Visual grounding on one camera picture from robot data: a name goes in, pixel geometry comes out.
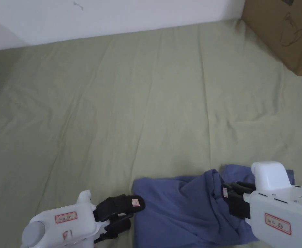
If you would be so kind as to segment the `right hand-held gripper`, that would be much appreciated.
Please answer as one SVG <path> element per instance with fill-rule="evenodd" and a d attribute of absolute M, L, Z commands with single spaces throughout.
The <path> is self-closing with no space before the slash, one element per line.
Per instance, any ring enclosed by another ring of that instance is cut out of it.
<path fill-rule="evenodd" d="M 254 183 L 222 186 L 231 215 L 245 220 L 253 234 L 273 248 L 302 248 L 302 186 L 290 183 L 275 161 L 253 163 Z"/>

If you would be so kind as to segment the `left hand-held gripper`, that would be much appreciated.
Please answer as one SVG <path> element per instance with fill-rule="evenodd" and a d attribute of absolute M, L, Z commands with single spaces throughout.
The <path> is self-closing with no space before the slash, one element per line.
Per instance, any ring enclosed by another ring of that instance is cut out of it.
<path fill-rule="evenodd" d="M 130 230 L 130 218 L 145 207 L 139 195 L 109 197 L 95 206 L 90 190 L 85 190 L 76 204 L 33 217 L 23 230 L 21 247 L 93 248 L 94 243 L 118 238 Z"/>

